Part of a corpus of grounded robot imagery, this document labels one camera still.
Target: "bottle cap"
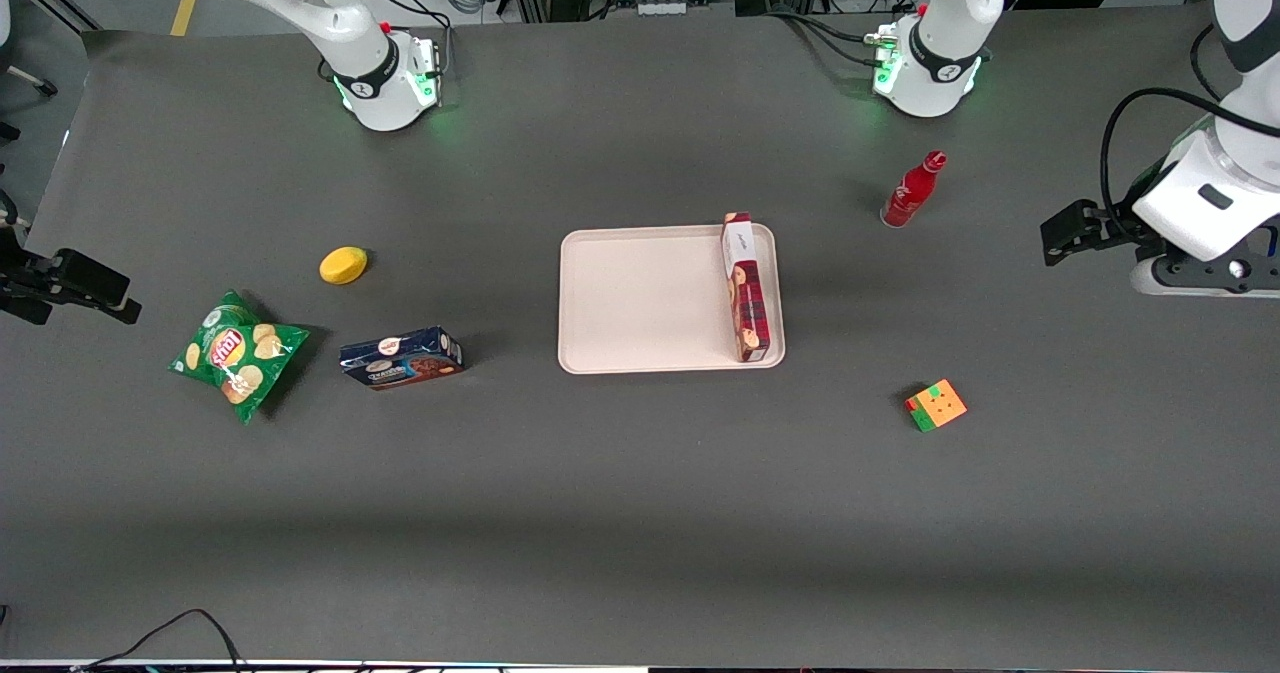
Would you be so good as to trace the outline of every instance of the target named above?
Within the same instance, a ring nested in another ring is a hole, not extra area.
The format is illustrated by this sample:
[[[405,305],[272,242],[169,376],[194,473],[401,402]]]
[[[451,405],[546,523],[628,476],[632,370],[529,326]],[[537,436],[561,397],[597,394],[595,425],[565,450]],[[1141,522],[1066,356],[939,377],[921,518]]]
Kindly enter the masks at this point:
[[[941,152],[941,150],[933,150],[933,152],[924,156],[924,170],[931,173],[937,173],[942,170],[942,166],[947,164],[947,154]]]
[[[320,278],[324,278],[326,284],[346,285],[365,273],[369,255],[365,253],[365,249],[348,244],[346,248],[334,249],[333,253],[325,255],[320,262]]]

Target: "floor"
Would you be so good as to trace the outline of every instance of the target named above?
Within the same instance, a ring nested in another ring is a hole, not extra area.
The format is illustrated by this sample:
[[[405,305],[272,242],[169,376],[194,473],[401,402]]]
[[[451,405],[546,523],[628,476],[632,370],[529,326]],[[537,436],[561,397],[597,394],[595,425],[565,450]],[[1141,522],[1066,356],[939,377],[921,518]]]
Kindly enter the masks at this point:
[[[136,29],[151,35],[273,35],[293,31],[289,23],[241,0],[195,0],[188,8],[189,19],[183,22],[183,1],[74,0],[105,29]],[[489,4],[484,13],[470,17],[453,12],[445,0],[425,3],[435,12],[448,12],[458,23],[520,22],[515,4],[499,18],[494,12],[497,3]],[[1180,3],[1183,0],[1107,0],[1110,6],[1175,6]],[[428,22],[417,20],[419,17],[399,12],[381,0],[372,0],[370,8],[375,17],[384,20],[428,26]],[[14,198],[23,218],[35,219],[63,137],[72,125],[87,61],[77,35],[28,0],[18,0],[14,29],[19,36],[15,67],[54,81],[60,90],[54,99],[42,99],[36,90],[14,77],[6,75],[0,81],[0,120],[22,131],[18,141],[0,146],[0,162],[5,164],[0,187]]]

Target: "chair leg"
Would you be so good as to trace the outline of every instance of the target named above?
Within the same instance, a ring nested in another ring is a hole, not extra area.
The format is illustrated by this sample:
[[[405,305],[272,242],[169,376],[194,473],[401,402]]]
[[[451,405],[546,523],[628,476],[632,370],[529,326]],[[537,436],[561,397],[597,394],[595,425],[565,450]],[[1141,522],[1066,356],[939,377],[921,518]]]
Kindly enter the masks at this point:
[[[58,95],[58,86],[55,86],[54,82],[51,82],[50,79],[37,79],[36,75],[32,75],[27,70],[22,70],[22,68],[19,67],[9,67],[9,70],[5,70],[5,73],[9,73],[9,75],[17,75],[19,77],[19,79],[27,81],[29,82],[29,84],[36,86],[36,90],[40,91],[40,93],[44,95],[45,99],[51,99],[52,96]]]

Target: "chocolate cookie box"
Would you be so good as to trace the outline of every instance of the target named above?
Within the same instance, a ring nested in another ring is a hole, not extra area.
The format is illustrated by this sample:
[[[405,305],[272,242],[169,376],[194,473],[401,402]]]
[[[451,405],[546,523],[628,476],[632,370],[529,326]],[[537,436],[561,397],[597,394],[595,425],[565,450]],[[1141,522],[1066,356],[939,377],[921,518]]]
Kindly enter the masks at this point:
[[[398,336],[343,345],[342,372],[374,390],[429,381],[462,371],[462,345],[444,328],[422,328]]]
[[[769,321],[764,313],[760,269],[755,261],[755,234],[748,212],[728,212],[721,232],[724,276],[728,278],[730,312],[737,360],[754,363],[769,349]]]

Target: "green led light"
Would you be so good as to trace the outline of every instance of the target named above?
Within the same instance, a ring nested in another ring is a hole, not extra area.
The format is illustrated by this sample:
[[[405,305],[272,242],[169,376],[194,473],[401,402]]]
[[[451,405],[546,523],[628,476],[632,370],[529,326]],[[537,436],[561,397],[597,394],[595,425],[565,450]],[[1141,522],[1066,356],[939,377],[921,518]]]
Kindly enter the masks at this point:
[[[877,93],[888,95],[893,90],[893,84],[897,81],[897,73],[902,69],[902,54],[892,52],[888,61],[881,63],[882,72],[876,73],[876,82],[872,88]]]
[[[413,86],[413,96],[417,99],[417,102],[425,107],[435,105],[435,99],[431,95],[431,84],[429,81],[428,75],[413,75],[413,82],[416,84]]]

